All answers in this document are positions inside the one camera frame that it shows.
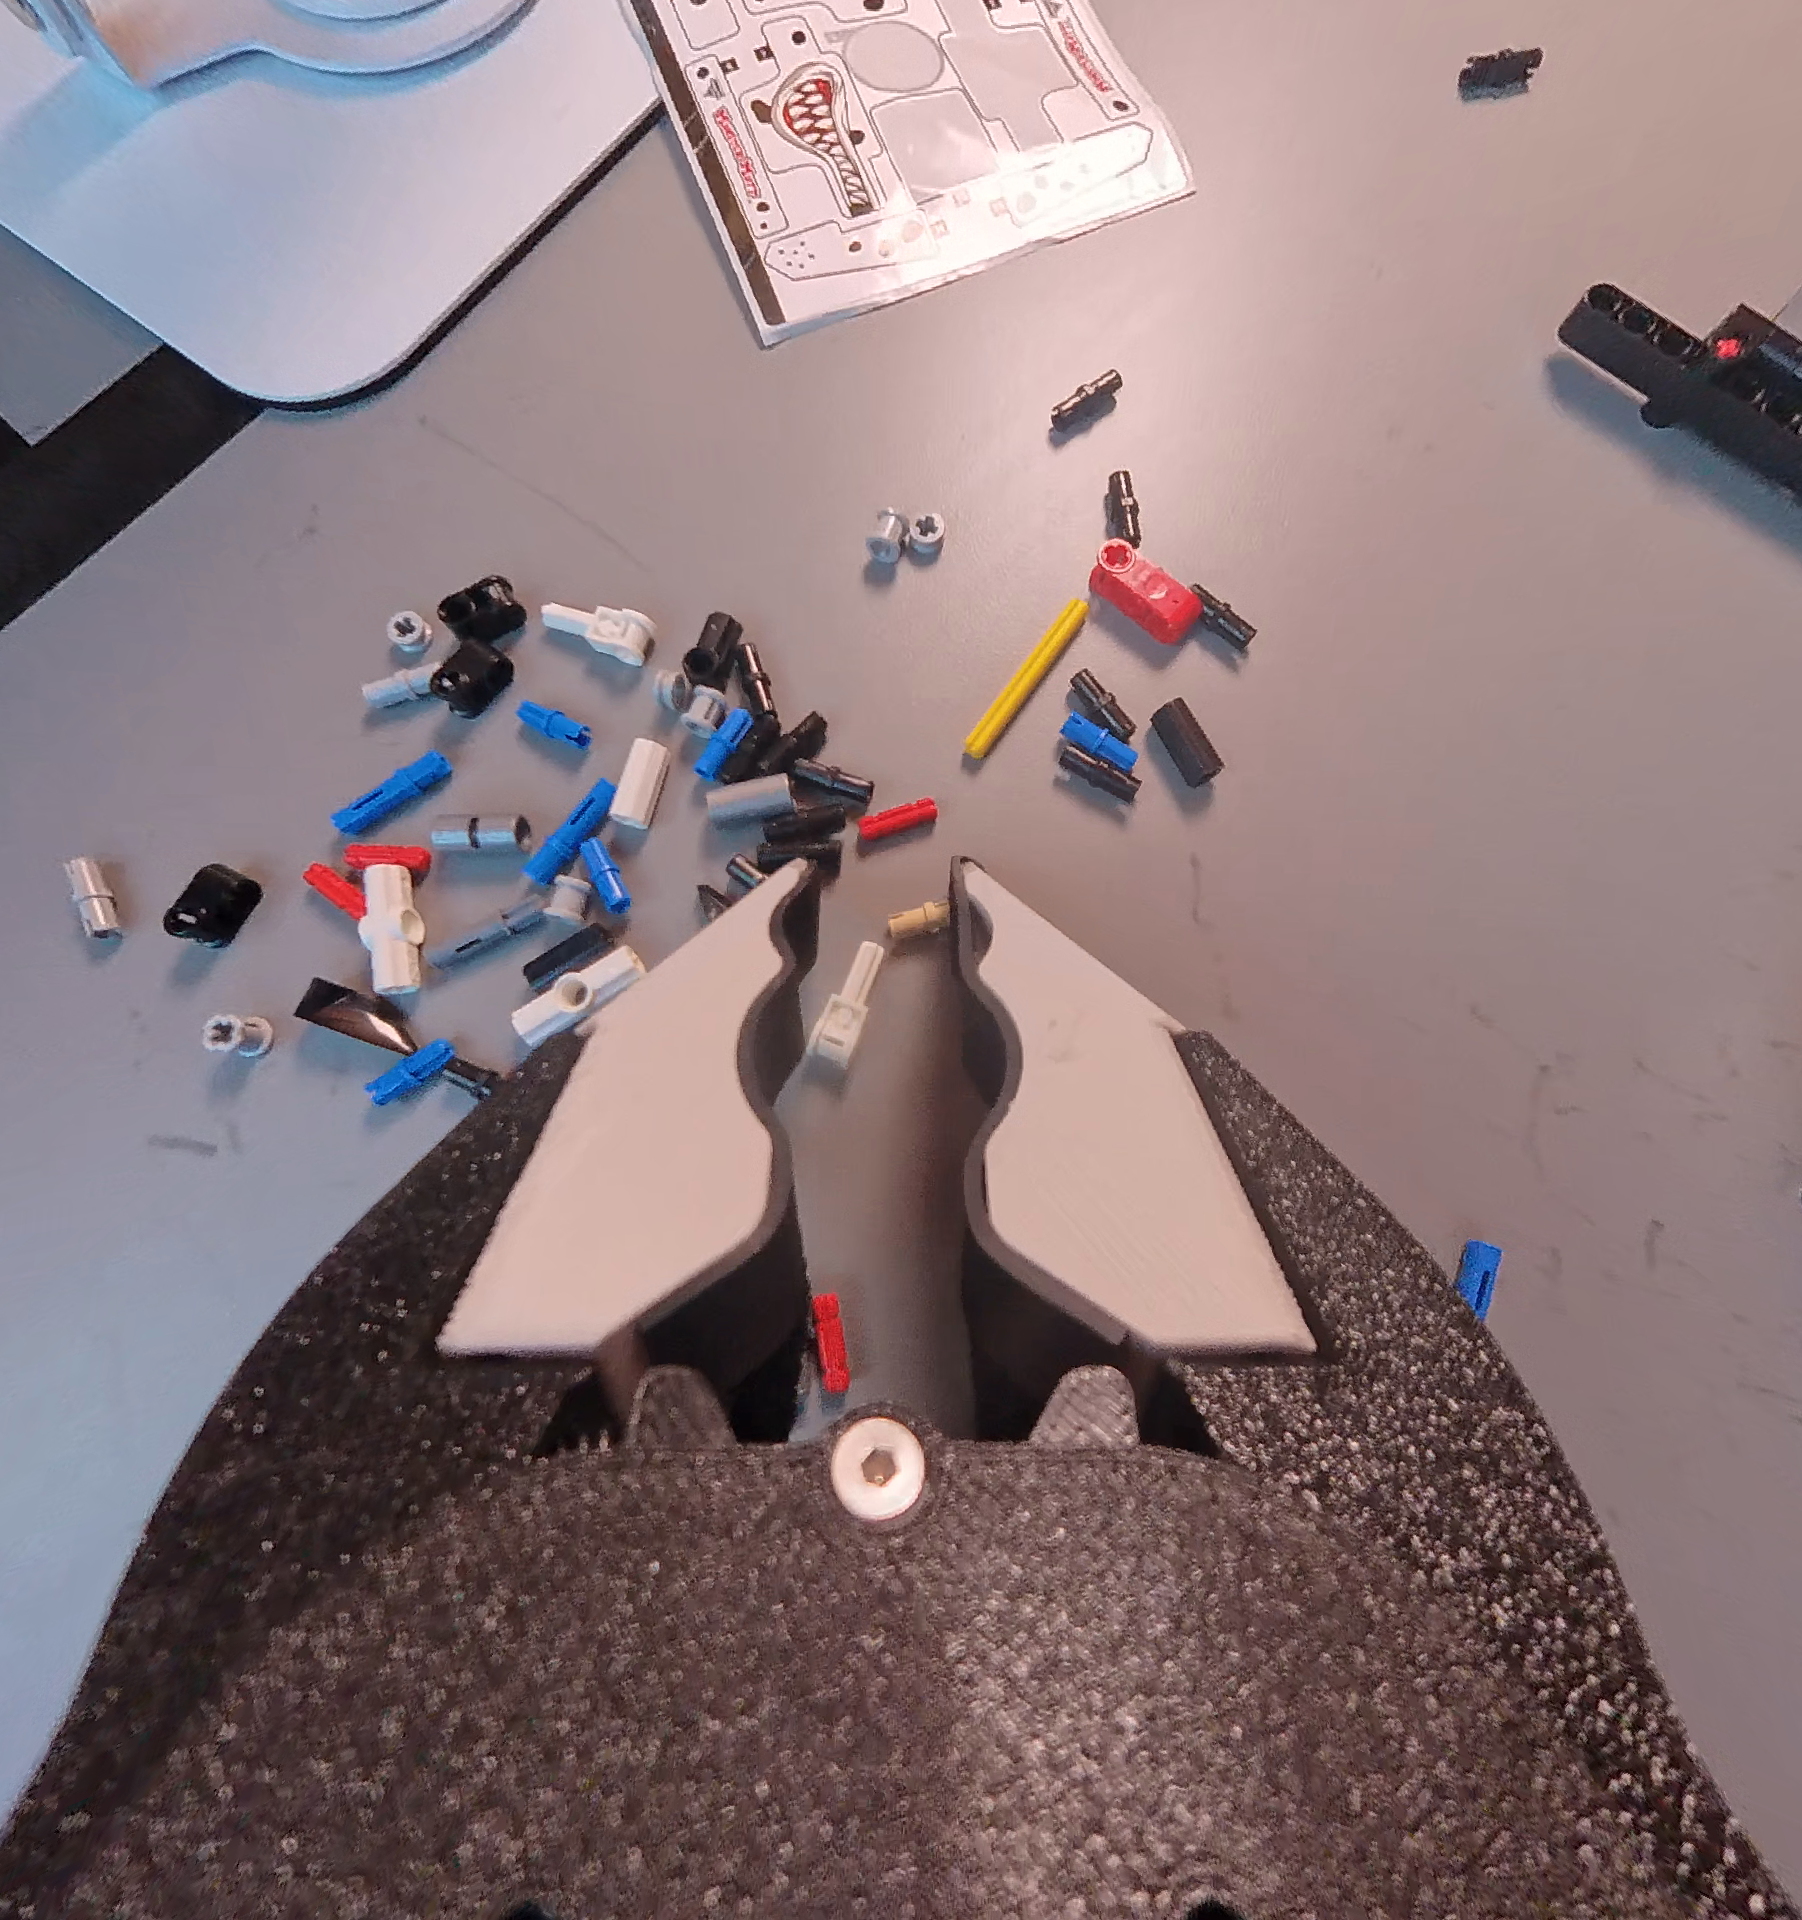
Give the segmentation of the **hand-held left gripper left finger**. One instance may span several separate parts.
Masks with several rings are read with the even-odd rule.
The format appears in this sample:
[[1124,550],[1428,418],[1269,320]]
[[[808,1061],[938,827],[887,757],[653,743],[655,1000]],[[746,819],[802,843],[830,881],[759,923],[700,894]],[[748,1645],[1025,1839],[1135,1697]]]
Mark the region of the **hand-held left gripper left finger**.
[[441,1356],[579,1356],[625,1410],[697,1370],[742,1428],[786,1428],[807,1324],[791,1154],[821,881],[777,873],[592,1024],[438,1339]]

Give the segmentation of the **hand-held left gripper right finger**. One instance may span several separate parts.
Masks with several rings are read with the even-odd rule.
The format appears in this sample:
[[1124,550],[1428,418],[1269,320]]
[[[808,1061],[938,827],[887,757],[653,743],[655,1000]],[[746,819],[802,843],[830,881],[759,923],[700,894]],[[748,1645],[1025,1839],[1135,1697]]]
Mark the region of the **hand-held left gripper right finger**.
[[1172,1360],[1306,1360],[1318,1334],[1198,1089],[1195,1034],[977,862],[952,866],[977,1410],[1085,1365],[1186,1410]]

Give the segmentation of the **white toy connector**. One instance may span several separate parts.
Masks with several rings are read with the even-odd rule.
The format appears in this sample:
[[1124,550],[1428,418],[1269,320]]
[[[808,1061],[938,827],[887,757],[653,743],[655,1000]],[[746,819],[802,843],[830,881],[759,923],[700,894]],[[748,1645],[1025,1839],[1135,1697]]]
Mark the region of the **white toy connector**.
[[845,1089],[851,1064],[866,1032],[874,980],[889,953],[886,938],[863,942],[841,986],[831,994],[807,1037],[802,1067],[827,1090]]

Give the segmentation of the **pile of small toy bricks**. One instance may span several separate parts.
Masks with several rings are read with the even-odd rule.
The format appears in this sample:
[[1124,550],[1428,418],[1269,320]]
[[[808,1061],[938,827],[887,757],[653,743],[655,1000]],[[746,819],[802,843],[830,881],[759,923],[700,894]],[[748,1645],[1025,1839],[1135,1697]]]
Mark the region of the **pile of small toy bricks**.
[[[1250,650],[1258,629],[1240,610],[1215,591],[1184,583],[1146,557],[1138,503],[1124,467],[1106,482],[1106,529],[1109,538],[1091,566],[1086,596],[1069,601],[1032,652],[1014,665],[1009,684],[962,739],[965,764],[979,766],[994,752],[1081,633],[1089,602],[1162,644],[1178,644],[1199,626],[1226,649]],[[446,596],[433,623],[419,613],[397,613],[387,626],[394,652],[423,657],[436,626],[456,637],[456,649],[433,665],[422,658],[418,667],[363,684],[366,705],[390,708],[435,701],[464,719],[482,715],[513,684],[515,662],[500,640],[519,631],[526,615],[513,586],[495,574]],[[697,745],[692,764],[679,764],[703,799],[705,820],[717,832],[746,827],[761,838],[751,854],[728,858],[726,885],[697,888],[705,923],[787,868],[807,866],[813,875],[836,877],[851,827],[854,845],[866,852],[938,820],[933,797],[877,806],[874,781],[818,759],[827,745],[827,719],[821,710],[794,721],[781,715],[763,655],[745,640],[745,627],[731,613],[717,610],[703,621],[677,667],[657,671],[653,695],[674,734],[634,737],[620,772],[597,779],[538,841],[526,817],[480,812],[446,817],[428,828],[423,841],[367,841],[367,828],[402,827],[397,817],[446,785],[450,760],[438,751],[394,766],[331,815],[333,832],[346,841],[340,865],[315,861],[304,868],[304,884],[354,927],[367,953],[369,986],[362,992],[314,979],[296,1019],[392,1057],[366,1084],[374,1107],[392,1106],[435,1083],[486,1098],[500,1081],[464,1057],[450,1041],[422,1044],[413,1032],[405,1002],[419,994],[431,973],[456,970],[554,923],[573,927],[526,966],[532,995],[509,1017],[523,1049],[578,1031],[645,977],[645,961],[622,940],[631,897],[615,848],[653,828],[677,741]],[[1106,681],[1085,667],[1076,668],[1057,730],[1057,771],[1126,806],[1142,788],[1135,736],[1136,721]],[[527,852],[522,865],[526,891],[482,925],[428,946],[416,894],[456,852]],[[200,947],[227,947],[261,900],[259,878],[209,862],[168,904],[163,930]]]

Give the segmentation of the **grey desk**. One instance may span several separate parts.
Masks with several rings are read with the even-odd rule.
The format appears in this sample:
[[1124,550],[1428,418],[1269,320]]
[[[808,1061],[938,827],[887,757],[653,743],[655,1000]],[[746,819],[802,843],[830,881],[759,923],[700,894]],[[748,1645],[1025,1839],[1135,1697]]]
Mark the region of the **grey desk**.
[[[1101,5],[1198,194],[761,348],[655,125],[402,383],[247,424],[0,633],[0,1820],[247,1346],[467,1111],[291,1021],[301,888],[416,752],[537,827],[513,708],[371,725],[382,623],[486,572],[742,618],[790,715],[939,824],[851,858],[804,1002],[979,854],[1210,1027],[1451,1269],[1802,1904],[1802,511],[1556,353],[1802,281],[1802,5]],[[1542,48],[1466,102],[1476,53]],[[1053,406],[1118,370],[1067,440]],[[1253,626],[1089,602],[1146,557]],[[1131,804],[1057,771],[1071,678]],[[163,930],[222,862],[227,947]]]

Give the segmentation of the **partly built toy brick vehicle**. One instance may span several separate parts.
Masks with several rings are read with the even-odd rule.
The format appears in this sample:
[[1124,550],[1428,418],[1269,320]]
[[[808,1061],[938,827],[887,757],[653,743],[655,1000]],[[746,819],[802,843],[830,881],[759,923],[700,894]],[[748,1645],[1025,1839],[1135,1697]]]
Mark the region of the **partly built toy brick vehicle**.
[[1600,283],[1559,339],[1632,388],[1647,424],[1688,431],[1802,503],[1802,287],[1778,320],[1740,306],[1693,334]]

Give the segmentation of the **sticker sheet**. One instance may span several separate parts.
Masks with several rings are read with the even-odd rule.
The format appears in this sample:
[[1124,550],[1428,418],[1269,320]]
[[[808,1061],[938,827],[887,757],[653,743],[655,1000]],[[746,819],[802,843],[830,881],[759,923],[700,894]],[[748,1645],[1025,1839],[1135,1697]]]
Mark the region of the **sticker sheet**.
[[1085,2],[625,12],[764,344],[1191,191]]

